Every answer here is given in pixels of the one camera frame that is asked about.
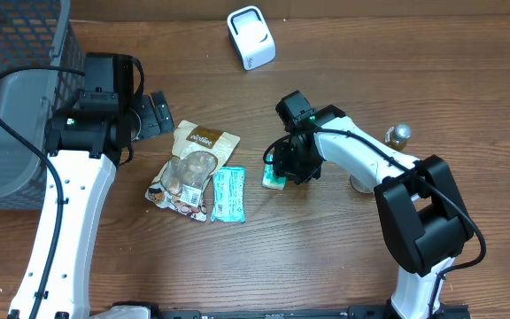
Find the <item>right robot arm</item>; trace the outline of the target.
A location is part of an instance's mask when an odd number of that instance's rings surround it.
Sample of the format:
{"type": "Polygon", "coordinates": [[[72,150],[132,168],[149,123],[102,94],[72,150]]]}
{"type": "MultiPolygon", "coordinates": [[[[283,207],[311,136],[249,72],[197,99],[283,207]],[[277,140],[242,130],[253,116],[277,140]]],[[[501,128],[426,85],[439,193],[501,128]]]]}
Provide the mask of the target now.
{"type": "Polygon", "coordinates": [[[459,269],[454,261],[465,243],[482,235],[446,162],[398,152],[339,108],[311,107],[299,91],[275,110],[287,134],[266,149],[265,163],[296,184],[319,178],[325,161],[346,170],[374,194],[384,243],[399,265],[396,290],[385,304],[350,306],[344,317],[468,318],[468,307],[439,300],[446,275],[459,269]]]}

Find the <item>Kleenex pocket tissue pack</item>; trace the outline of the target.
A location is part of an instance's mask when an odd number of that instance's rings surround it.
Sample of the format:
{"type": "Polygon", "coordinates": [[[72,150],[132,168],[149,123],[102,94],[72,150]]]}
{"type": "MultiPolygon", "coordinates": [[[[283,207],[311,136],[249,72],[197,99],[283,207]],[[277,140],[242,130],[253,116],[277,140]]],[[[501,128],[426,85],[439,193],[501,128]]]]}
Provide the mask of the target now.
{"type": "Polygon", "coordinates": [[[268,189],[282,191],[286,185],[287,179],[274,174],[273,165],[265,164],[262,176],[262,186],[268,189]]]}

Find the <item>green lid seasoning jar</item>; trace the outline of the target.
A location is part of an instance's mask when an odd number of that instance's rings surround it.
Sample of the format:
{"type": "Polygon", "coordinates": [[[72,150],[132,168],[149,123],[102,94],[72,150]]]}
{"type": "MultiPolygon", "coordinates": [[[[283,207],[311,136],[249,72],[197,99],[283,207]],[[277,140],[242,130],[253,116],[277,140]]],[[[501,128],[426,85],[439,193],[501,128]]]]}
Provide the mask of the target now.
{"type": "Polygon", "coordinates": [[[363,194],[372,194],[374,192],[375,184],[363,183],[355,175],[350,176],[350,182],[354,190],[363,194]]]}

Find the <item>brown white snack bag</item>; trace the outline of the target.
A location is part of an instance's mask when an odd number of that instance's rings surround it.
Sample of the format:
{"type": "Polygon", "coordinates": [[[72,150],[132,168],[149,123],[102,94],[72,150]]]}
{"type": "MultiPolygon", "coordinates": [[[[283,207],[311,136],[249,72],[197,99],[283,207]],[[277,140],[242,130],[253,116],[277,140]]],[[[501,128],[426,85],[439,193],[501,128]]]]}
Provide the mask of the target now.
{"type": "Polygon", "coordinates": [[[181,121],[174,130],[171,158],[152,179],[145,198],[159,208],[205,222],[205,188],[239,142],[239,136],[228,132],[181,121]]]}

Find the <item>mint green wipes pack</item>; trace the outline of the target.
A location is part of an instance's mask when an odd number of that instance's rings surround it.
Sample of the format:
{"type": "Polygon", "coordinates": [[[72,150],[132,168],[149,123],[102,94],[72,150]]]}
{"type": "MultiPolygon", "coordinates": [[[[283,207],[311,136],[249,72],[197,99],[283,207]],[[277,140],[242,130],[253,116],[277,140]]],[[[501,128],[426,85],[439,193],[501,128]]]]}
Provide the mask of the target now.
{"type": "Polygon", "coordinates": [[[211,222],[245,222],[243,193],[246,177],[244,167],[222,167],[212,177],[214,205],[211,222]]]}

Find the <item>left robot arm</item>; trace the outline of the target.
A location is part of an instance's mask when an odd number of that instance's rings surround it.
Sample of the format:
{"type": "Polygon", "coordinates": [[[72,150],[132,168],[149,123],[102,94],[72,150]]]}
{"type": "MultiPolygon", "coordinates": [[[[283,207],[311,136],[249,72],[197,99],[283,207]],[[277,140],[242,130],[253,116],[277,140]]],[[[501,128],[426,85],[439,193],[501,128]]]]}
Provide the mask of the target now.
{"type": "Polygon", "coordinates": [[[10,318],[87,318],[100,215],[117,170],[131,159],[143,119],[160,120],[144,95],[138,58],[90,53],[84,83],[48,119],[46,191],[26,274],[10,318]]]}

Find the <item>yellow dish soap bottle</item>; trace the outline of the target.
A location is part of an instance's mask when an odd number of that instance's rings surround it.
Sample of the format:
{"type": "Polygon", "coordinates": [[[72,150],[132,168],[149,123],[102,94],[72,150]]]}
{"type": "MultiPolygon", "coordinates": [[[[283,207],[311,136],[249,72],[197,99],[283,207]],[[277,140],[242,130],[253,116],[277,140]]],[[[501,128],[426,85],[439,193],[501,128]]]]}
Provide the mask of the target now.
{"type": "Polygon", "coordinates": [[[406,124],[390,127],[385,134],[384,143],[391,149],[402,152],[412,135],[411,128],[406,124]]]}

